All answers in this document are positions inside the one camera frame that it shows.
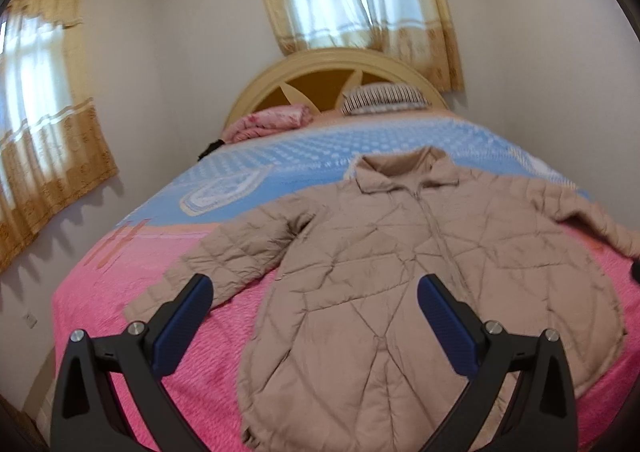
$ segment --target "wall outlet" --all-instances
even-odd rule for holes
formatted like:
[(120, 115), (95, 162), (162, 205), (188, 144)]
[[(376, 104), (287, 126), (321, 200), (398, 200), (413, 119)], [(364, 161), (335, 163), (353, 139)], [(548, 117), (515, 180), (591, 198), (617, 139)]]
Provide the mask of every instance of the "wall outlet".
[(29, 329), (33, 329), (33, 327), (38, 323), (38, 319), (31, 311), (22, 315), (22, 319), (27, 323)]

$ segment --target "pink blanket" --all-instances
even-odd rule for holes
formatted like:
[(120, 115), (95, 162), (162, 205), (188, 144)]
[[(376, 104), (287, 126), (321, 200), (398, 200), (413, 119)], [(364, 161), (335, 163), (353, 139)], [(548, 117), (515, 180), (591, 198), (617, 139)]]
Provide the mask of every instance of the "pink blanket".
[[(53, 297), (56, 358), (60, 365), (69, 334), (81, 327), (92, 337), (120, 333), (121, 310), (162, 272), (215, 227), (125, 224), (105, 236)], [(629, 278), (630, 261), (609, 247), (567, 229), (590, 248), (622, 299), (628, 337), (623, 356), (578, 400), (580, 444), (598, 437), (613, 420), (640, 372), (640, 287)], [(194, 431), (213, 451), (247, 452), (240, 439), (236, 371), (242, 348), (275, 272), (215, 309), (204, 321), (175, 374), (163, 383)], [(123, 379), (114, 382), (140, 442), (157, 450)]]
[(275, 106), (237, 120), (225, 129), (222, 139), (225, 143), (238, 143), (268, 137), (305, 127), (312, 119), (313, 115), (305, 105)]

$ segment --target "beige quilted jacket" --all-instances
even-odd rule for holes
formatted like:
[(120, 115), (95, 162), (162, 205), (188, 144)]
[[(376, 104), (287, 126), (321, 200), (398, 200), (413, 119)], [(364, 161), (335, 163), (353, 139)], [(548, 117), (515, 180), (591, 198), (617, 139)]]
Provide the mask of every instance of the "beige quilted jacket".
[[(465, 386), (418, 308), (426, 273), (512, 333), (557, 328), (577, 395), (619, 356), (612, 284), (556, 223), (574, 216), (640, 257), (639, 234), (568, 188), (457, 167), (432, 147), (366, 156), (353, 180), (221, 225), (126, 317), (148, 319), (195, 272), (213, 280), (216, 306), (280, 265), (238, 373), (247, 444), (416, 452)], [(476, 446), (491, 439), (513, 385), (508, 378)]]

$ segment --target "bed headboard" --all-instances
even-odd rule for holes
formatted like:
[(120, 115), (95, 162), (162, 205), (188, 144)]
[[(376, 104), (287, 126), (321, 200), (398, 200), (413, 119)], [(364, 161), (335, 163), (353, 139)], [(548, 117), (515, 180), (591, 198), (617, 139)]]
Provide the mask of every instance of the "bed headboard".
[(289, 55), (260, 73), (238, 97), (225, 126), (283, 104), (306, 104), (314, 114), (340, 108), (342, 93), (373, 82), (411, 84), (433, 108), (448, 109), (433, 84), (399, 60), (372, 50), (325, 48)]

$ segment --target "white wall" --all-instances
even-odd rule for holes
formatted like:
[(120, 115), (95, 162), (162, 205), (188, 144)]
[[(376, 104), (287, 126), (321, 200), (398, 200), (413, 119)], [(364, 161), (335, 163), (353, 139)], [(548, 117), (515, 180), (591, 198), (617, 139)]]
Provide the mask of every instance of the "white wall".
[(640, 228), (640, 42), (616, 0), (487, 0), (506, 134)]
[[(466, 92), (447, 96), (456, 111), (503, 132), (495, 42), (483, 0), (449, 0)], [(218, 138), (242, 89), (280, 60), (262, 0), (156, 0), (164, 95), (190, 157)]]
[[(17, 407), (53, 346), (53, 291), (102, 235), (188, 166), (160, 91), (151, 0), (84, 0), (84, 19), (98, 118), (120, 174), (58, 214), (0, 276), (0, 392)], [(31, 330), (27, 309), (38, 318)]]

